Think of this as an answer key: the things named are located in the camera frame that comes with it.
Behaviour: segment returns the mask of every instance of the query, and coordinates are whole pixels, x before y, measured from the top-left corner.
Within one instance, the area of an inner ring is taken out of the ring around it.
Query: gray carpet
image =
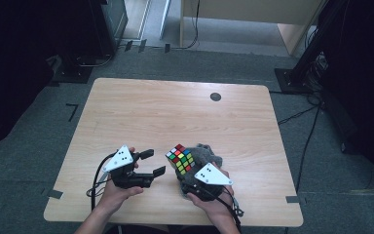
[[[72,233],[80,224],[47,222],[43,212],[48,198],[42,191],[56,181],[95,78],[254,84],[279,91],[274,68],[292,68],[296,62],[297,58],[120,49],[109,63],[93,70],[88,84],[46,87],[0,141],[0,233]],[[278,120],[311,107],[303,96],[271,96]],[[78,104],[71,121],[74,107],[67,103]],[[315,114],[313,110],[280,125],[295,183]],[[301,227],[244,227],[243,233],[374,233],[374,166],[360,155],[340,152],[325,110],[318,114],[306,152],[299,195],[305,201]]]

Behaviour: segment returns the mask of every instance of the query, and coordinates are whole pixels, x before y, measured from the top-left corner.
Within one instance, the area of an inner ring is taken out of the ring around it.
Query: hand
[[[97,205],[98,208],[103,209],[108,214],[112,215],[117,212],[124,201],[129,197],[140,194],[143,192],[141,187],[132,187],[128,189],[120,188],[114,185],[114,182],[111,180],[111,175],[108,176],[108,181],[106,182],[104,192],[101,199]]]
[[[229,173],[218,168],[218,166],[213,162],[212,163],[214,167],[216,167],[218,170],[220,170],[221,173],[223,173],[225,176],[229,177]],[[234,191],[231,185],[225,186],[226,189],[234,195]],[[210,219],[211,223],[214,224],[214,226],[221,232],[221,233],[239,233],[239,230],[236,227],[235,222],[233,221],[233,217],[230,214],[230,212],[227,210],[227,208],[220,203],[218,200],[213,200],[209,202],[202,201],[199,197],[194,195],[193,193],[188,193],[187,196],[190,198],[190,200],[193,202],[193,204],[201,209],[203,209],[208,219]],[[221,200],[223,200],[225,203],[227,203],[230,207],[233,205],[232,198],[230,195],[223,191],[221,195],[219,196]]]

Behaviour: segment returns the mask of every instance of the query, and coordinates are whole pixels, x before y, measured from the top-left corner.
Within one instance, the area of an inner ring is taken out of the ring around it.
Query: wooden tabletop
[[[221,95],[220,101],[210,98]],[[255,85],[98,78],[83,110],[44,212],[50,221],[83,221],[91,211],[86,191],[102,159],[123,144],[154,149],[138,173],[167,166],[144,193],[129,198],[111,222],[210,224],[180,195],[166,153],[178,143],[211,146],[234,182],[243,226],[300,226],[287,158],[268,89]]]

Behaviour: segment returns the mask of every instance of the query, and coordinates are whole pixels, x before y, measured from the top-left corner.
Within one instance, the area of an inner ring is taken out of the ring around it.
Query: person's left hand
[[[135,149],[133,147],[130,148],[130,152],[134,152],[134,150]],[[104,193],[102,194],[102,197],[96,207],[103,209],[104,212],[112,215],[121,208],[124,201],[126,201],[129,197],[140,194],[144,190],[141,187],[131,187],[128,189],[116,187],[110,178],[111,175],[108,176]]]

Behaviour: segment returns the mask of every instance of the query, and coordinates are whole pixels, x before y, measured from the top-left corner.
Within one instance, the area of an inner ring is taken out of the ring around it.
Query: person's right hand
[[[217,165],[213,162],[214,167],[216,167],[220,172],[222,172],[225,176],[229,177],[229,173],[217,167]],[[226,185],[226,189],[234,195],[234,191],[231,185]],[[194,195],[193,193],[187,193],[187,197],[193,202],[193,204],[201,209],[203,209],[208,219],[212,222],[212,224],[220,231],[220,233],[229,233],[235,234],[240,233],[236,227],[236,224],[233,220],[232,215],[227,210],[227,208],[220,203],[218,200],[213,200],[209,202],[202,201],[199,197]],[[223,191],[219,196],[221,200],[227,203],[230,207],[233,205],[232,198],[227,193],[227,191]]]

